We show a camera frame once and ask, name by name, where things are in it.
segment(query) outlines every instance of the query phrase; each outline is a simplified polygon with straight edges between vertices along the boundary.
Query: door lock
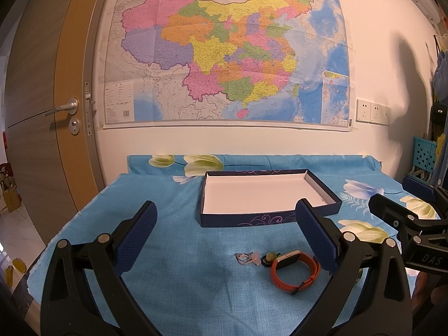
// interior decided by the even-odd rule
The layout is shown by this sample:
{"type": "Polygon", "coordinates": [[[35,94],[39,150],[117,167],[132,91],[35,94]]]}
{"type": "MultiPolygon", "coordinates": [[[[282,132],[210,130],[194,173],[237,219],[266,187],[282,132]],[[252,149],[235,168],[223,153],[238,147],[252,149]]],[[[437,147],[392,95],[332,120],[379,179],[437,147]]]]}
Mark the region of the door lock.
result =
{"type": "Polygon", "coordinates": [[[72,133],[72,135],[76,135],[79,133],[80,129],[80,123],[76,117],[72,117],[69,123],[69,130],[72,133]]]}

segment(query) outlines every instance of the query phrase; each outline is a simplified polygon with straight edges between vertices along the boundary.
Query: power outlet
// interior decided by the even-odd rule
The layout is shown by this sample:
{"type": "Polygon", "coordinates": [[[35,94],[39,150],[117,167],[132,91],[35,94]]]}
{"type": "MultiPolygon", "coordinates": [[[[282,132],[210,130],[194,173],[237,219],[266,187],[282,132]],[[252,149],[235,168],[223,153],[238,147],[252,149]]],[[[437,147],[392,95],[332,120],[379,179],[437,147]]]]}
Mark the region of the power outlet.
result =
{"type": "Polygon", "coordinates": [[[381,123],[381,105],[373,103],[370,105],[370,122],[381,123]]]}
{"type": "Polygon", "coordinates": [[[381,107],[381,125],[390,124],[391,108],[387,106],[381,107]]]}
{"type": "Polygon", "coordinates": [[[356,121],[369,123],[370,122],[370,107],[371,103],[368,101],[358,100],[356,109],[356,121]]]}

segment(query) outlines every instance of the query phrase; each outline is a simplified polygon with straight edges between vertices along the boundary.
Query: blue gripper pad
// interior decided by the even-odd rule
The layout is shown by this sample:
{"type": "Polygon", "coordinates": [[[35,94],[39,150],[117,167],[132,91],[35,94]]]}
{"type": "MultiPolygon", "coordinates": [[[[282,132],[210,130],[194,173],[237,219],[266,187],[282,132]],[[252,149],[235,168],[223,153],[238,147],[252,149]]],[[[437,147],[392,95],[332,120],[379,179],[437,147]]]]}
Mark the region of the blue gripper pad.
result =
{"type": "Polygon", "coordinates": [[[310,203],[301,199],[296,204],[296,221],[321,267],[335,274],[338,267],[337,247],[317,221],[310,203]]]}
{"type": "Polygon", "coordinates": [[[126,221],[133,221],[134,223],[115,250],[114,269],[118,276],[131,270],[137,260],[157,222],[157,207],[153,202],[146,201],[135,217],[126,221]]]}
{"type": "Polygon", "coordinates": [[[413,194],[426,203],[435,202],[434,188],[420,182],[418,179],[407,176],[403,178],[402,187],[406,192],[413,194]]]}

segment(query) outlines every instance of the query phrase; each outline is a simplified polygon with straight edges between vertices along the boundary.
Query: door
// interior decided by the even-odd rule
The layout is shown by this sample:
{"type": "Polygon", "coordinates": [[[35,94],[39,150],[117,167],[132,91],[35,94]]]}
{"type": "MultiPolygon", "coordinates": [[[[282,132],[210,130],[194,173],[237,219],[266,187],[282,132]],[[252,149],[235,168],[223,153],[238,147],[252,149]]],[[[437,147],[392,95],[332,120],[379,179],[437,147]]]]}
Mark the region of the door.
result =
{"type": "Polygon", "coordinates": [[[104,187],[88,124],[93,46],[103,1],[30,0],[10,53],[7,155],[45,243],[104,187]],[[78,101],[76,113],[53,113],[72,97],[78,101]],[[76,127],[75,135],[69,127],[76,127]]]}

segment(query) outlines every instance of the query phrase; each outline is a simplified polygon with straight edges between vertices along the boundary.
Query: blue plastic basket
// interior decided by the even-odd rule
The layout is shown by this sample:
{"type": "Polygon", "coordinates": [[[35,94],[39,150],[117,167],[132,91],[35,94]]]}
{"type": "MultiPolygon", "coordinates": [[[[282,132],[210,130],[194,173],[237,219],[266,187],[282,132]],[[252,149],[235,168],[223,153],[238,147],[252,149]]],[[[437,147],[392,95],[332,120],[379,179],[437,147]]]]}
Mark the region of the blue plastic basket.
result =
{"type": "Polygon", "coordinates": [[[414,137],[413,165],[432,173],[435,164],[435,150],[437,143],[420,137],[414,137]]]}

